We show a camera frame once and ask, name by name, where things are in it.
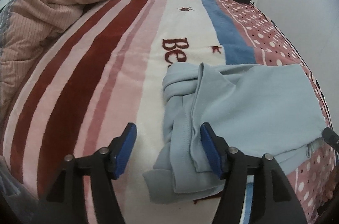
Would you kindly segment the light blue pants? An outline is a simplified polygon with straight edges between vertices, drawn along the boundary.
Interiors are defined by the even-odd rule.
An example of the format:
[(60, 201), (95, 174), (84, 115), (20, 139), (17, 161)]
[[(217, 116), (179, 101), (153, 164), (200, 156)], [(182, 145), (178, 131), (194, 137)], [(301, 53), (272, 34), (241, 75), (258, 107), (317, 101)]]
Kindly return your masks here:
[(321, 146), (325, 118), (298, 64), (175, 63), (163, 91), (164, 146), (144, 173), (153, 203), (191, 201), (222, 190), (200, 140), (205, 122), (244, 154), (272, 154), (285, 174)]

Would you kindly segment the striped patterned bed blanket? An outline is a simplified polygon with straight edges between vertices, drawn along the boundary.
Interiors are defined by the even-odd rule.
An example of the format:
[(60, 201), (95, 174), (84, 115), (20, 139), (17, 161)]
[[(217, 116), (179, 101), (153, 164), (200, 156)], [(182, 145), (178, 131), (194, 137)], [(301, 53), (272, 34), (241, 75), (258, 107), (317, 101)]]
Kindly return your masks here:
[(137, 141), (125, 173), (114, 182), (125, 221), (211, 222), (217, 198), (156, 205), (143, 177), (164, 144), (162, 80), (177, 62), (300, 64), (324, 123), (331, 123), (306, 62), (257, 7), (233, 0), (108, 0), (43, 55), (7, 115), (3, 183), (25, 219), (65, 155), (90, 155), (133, 122)]

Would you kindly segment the pink ribbed comforter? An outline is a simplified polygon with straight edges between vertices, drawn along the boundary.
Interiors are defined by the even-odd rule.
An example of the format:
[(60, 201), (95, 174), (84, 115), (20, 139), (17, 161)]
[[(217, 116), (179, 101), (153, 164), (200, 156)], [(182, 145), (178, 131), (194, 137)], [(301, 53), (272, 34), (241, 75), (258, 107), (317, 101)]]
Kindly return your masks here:
[(10, 0), (1, 11), (1, 115), (46, 46), (104, 0)]

